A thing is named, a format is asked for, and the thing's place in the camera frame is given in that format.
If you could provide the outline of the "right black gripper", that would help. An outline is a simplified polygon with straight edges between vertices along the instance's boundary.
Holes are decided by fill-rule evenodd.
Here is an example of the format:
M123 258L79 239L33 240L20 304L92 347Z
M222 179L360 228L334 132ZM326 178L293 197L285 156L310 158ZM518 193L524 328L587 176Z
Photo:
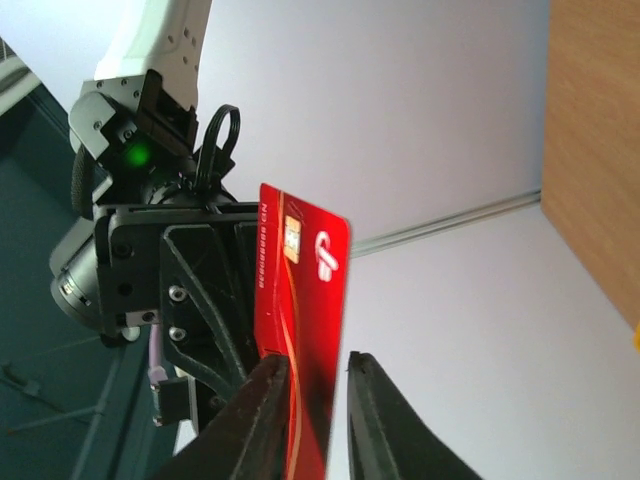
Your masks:
M258 206L175 205L98 210L95 226L101 326L152 312L163 358L196 382L204 428L258 363L253 334Z

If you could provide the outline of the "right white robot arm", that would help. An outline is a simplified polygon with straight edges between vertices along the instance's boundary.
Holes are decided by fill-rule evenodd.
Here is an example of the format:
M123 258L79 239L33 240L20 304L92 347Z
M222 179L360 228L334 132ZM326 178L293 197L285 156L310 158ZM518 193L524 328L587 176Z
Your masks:
M148 327L158 423L205 428L258 362L258 206L224 187L241 117L198 126L211 5L135 1L68 123L78 219L50 257L60 309L119 346Z

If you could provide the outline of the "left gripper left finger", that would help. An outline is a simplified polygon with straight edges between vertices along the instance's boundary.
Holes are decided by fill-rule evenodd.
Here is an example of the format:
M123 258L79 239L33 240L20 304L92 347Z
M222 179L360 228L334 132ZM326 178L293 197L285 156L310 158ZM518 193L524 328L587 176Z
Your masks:
M289 360L270 355L204 431L156 480L282 479L289 415Z

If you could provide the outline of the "red credit card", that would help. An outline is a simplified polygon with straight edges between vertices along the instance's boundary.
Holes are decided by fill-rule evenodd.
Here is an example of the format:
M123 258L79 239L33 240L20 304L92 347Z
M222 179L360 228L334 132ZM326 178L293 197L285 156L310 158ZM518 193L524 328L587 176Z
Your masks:
M254 336L290 366L286 479L326 475L350 247L345 218L261 185Z

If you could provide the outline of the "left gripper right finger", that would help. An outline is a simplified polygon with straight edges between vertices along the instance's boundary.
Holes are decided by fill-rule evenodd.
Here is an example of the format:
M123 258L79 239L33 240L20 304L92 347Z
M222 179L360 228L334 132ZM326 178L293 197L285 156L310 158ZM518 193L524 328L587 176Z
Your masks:
M376 358L348 360L348 447L352 479L478 479L445 445Z

